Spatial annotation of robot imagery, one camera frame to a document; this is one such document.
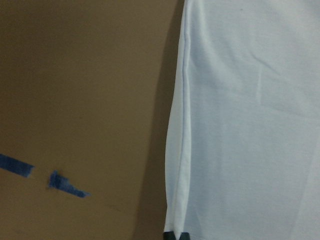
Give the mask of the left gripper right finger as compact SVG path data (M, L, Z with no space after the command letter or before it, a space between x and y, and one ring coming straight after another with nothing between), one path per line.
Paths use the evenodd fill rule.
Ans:
M182 232L180 234L179 240L191 240L190 234L188 232Z

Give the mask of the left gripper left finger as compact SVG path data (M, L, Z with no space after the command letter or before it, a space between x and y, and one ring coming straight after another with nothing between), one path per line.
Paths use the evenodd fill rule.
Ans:
M177 240L173 231L167 231L163 233L163 240Z

